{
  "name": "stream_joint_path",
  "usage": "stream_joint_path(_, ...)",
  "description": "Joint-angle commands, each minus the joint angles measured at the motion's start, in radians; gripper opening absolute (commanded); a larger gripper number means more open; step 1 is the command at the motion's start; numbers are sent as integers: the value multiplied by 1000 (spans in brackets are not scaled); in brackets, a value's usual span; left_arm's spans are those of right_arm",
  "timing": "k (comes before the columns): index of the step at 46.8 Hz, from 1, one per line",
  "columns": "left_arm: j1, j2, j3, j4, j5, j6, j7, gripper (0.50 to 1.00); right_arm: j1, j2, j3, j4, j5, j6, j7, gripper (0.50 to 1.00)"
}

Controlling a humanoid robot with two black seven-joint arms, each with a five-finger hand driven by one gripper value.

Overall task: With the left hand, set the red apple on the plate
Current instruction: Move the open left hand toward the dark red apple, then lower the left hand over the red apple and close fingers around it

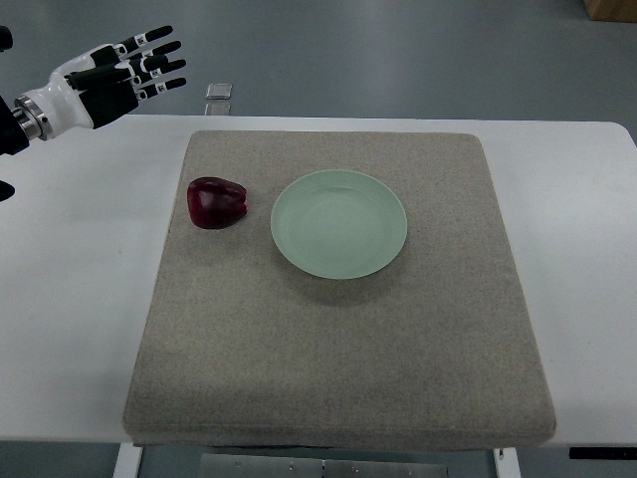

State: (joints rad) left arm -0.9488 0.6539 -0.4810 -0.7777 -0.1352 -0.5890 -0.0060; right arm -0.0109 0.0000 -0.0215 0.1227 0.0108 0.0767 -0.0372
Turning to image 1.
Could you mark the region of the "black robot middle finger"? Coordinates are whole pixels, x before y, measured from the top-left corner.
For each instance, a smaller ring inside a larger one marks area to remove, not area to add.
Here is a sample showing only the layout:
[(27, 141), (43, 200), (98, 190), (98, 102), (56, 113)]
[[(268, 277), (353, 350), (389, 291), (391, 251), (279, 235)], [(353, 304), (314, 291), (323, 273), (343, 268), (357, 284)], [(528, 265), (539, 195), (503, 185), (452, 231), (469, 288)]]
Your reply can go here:
[(167, 58), (142, 58), (129, 62), (133, 72), (139, 78), (158, 78), (186, 66), (186, 61), (179, 59), (169, 61)]

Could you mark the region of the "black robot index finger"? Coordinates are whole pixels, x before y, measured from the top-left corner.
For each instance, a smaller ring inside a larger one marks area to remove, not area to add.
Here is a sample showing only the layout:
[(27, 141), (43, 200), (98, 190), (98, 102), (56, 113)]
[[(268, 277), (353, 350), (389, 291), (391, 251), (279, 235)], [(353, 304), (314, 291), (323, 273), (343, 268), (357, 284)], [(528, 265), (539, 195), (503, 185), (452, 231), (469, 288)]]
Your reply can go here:
[(175, 90), (185, 86), (187, 83), (183, 77), (168, 80), (165, 82), (158, 82), (148, 86), (144, 86), (135, 92), (135, 97), (138, 100), (149, 100), (156, 96), (167, 93), (168, 91)]

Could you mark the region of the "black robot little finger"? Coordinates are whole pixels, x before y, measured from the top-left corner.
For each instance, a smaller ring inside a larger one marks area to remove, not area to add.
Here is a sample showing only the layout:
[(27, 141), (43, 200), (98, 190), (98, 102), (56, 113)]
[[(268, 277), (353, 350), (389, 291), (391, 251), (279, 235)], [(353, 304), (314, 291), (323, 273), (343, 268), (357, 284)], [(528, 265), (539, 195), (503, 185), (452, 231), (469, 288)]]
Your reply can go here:
[(145, 33), (134, 35), (118, 43), (116, 45), (116, 51), (118, 53), (132, 53), (155, 40), (168, 36), (172, 32), (172, 26), (162, 26)]

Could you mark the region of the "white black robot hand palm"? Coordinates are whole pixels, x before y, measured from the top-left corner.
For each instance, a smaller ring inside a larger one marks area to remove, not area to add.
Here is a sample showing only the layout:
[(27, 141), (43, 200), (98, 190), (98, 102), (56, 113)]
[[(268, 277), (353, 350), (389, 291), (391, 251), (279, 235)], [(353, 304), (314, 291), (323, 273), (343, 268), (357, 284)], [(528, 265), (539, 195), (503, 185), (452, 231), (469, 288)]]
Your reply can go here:
[(67, 76), (99, 67), (113, 67), (122, 60), (122, 44), (102, 45), (59, 66), (49, 83), (31, 90), (14, 102), (14, 119), (29, 139), (52, 139), (74, 127), (97, 129), (138, 107), (129, 80), (78, 91)]

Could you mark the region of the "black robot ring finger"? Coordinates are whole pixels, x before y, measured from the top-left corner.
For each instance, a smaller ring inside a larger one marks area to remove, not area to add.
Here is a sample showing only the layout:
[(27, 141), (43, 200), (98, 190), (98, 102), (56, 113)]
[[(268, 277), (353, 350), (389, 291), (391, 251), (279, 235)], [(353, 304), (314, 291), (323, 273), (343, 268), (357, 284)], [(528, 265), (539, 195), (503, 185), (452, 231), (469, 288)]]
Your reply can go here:
[(148, 43), (138, 44), (133, 42), (127, 47), (129, 55), (126, 58), (129, 61), (133, 61), (157, 55), (167, 55), (177, 51), (180, 47), (180, 41), (171, 41), (153, 48), (150, 48)]

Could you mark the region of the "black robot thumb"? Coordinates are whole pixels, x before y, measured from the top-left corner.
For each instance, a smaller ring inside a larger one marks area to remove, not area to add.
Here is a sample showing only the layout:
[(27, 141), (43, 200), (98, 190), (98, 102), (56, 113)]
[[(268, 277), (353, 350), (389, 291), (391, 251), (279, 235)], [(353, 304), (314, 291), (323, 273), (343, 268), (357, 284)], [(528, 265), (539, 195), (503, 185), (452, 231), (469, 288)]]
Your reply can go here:
[(129, 78), (129, 69), (117, 68), (94, 68), (65, 75), (67, 83), (77, 91), (113, 85)]

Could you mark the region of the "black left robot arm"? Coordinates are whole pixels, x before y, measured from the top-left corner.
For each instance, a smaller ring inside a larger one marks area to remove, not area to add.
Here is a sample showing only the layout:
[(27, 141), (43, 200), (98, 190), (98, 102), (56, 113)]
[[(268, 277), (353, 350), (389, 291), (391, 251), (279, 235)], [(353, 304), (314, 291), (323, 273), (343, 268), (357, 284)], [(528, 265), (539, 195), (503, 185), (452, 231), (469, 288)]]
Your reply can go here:
[(168, 59), (181, 43), (150, 46), (172, 32), (162, 26), (95, 47), (56, 68), (47, 85), (22, 94), (13, 107), (2, 102), (1, 153), (15, 155), (35, 139), (50, 140), (72, 128), (101, 128), (184, 86), (183, 78), (166, 78), (186, 65)]

